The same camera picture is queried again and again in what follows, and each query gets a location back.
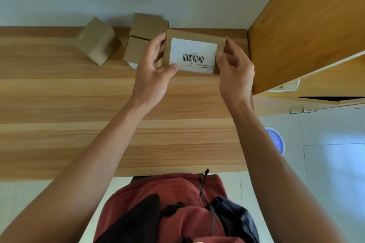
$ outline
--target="small cardboard box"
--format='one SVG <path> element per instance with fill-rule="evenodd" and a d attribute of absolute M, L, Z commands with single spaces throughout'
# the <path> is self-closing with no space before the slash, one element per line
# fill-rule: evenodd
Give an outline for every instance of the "small cardboard box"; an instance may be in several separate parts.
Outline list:
<path fill-rule="evenodd" d="M 176 63 L 180 70 L 219 75 L 215 54 L 225 45 L 226 38 L 168 29 L 163 65 Z"/>
<path fill-rule="evenodd" d="M 121 45 L 113 28 L 94 17 L 76 39 L 76 47 L 102 65 Z"/>
<path fill-rule="evenodd" d="M 144 55 L 150 40 L 159 34 L 166 32 L 169 22 L 160 17 L 146 14 L 134 14 L 132 28 L 129 33 L 129 40 L 125 49 L 123 60 L 129 63 L 130 67 L 137 68 L 137 65 Z"/>

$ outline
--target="forearm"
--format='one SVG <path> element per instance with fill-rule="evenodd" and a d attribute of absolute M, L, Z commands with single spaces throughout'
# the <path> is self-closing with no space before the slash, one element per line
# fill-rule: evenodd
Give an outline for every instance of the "forearm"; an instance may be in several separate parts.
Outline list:
<path fill-rule="evenodd" d="M 231 108 L 252 186 L 275 242 L 344 242 L 249 106 Z"/>
<path fill-rule="evenodd" d="M 145 113 L 142 105 L 128 102 L 14 220 L 0 242 L 78 242 Z"/>

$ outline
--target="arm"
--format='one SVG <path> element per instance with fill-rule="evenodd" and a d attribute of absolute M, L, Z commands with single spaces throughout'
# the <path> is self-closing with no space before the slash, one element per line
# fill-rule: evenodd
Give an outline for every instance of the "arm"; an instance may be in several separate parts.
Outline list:
<path fill-rule="evenodd" d="M 275 242 L 345 242 L 339 228 L 278 152 L 253 112 L 250 97 L 254 66 L 227 39 L 217 53 L 220 91 L 236 125 L 252 186 Z"/>
<path fill-rule="evenodd" d="M 1 243 L 79 242 L 139 122 L 162 99 L 176 65 L 155 69 L 165 33 L 140 61 L 129 102 L 0 236 Z"/>

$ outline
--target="white label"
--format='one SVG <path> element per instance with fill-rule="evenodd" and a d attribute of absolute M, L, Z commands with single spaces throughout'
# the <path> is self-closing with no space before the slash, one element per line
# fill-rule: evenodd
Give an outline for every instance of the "white label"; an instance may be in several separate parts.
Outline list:
<path fill-rule="evenodd" d="M 213 74 L 217 47 L 216 43 L 173 38 L 170 64 L 178 64 L 180 70 Z"/>

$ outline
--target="person's right hand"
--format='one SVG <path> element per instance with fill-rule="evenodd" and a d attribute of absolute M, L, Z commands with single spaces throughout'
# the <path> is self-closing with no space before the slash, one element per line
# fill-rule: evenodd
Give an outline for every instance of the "person's right hand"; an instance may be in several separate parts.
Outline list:
<path fill-rule="evenodd" d="M 252 108 L 251 91 L 255 70 L 242 48 L 227 37 L 225 51 L 218 51 L 216 59 L 221 72 L 219 90 L 227 108 Z"/>

